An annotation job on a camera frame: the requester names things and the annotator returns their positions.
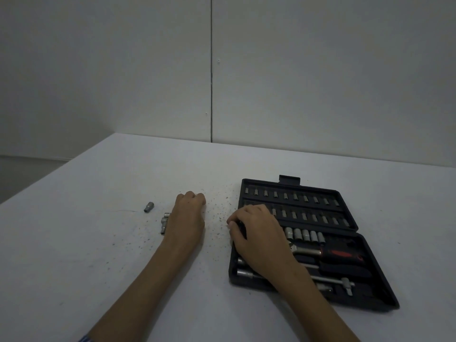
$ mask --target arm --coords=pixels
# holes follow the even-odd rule
[[[202,193],[178,195],[166,234],[145,269],[88,333],[95,342],[138,341],[166,289],[200,242]]]
[[[244,223],[247,239],[237,221]],[[359,341],[293,257],[282,227],[267,207],[248,205],[227,223],[238,253],[283,296],[312,341]]]

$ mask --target white table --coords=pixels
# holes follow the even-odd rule
[[[154,319],[150,341],[297,341],[277,294],[228,281],[226,217],[243,178],[340,191],[400,304],[336,306],[363,341],[456,336],[456,170],[114,134],[0,206],[0,339],[75,341],[160,243],[179,192],[207,199],[204,244]],[[155,208],[145,214],[148,201]]]

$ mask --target forearm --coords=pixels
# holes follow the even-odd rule
[[[271,282],[313,342],[359,341],[316,288],[304,267],[296,263]]]
[[[175,247],[162,242],[144,270],[88,336],[96,342],[141,339],[161,297],[186,258]]]

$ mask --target socket set case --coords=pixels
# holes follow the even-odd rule
[[[340,193],[299,183],[298,177],[282,175],[279,183],[243,179],[238,207],[265,204],[284,229],[295,258],[314,276],[328,301],[376,311],[398,309],[399,302],[368,243],[357,233]],[[246,237],[245,226],[239,227]],[[234,243],[229,279],[234,285],[275,291],[249,268]]]

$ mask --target hand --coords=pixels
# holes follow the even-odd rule
[[[202,207],[206,198],[202,193],[189,191],[185,195],[179,194],[174,208],[166,224],[166,233],[163,242],[178,249],[188,257],[201,239],[204,229]]]
[[[247,240],[237,221],[244,223]],[[265,205],[242,207],[227,219],[227,223],[237,252],[253,270],[271,283],[274,284],[277,278],[298,264],[282,227]]]

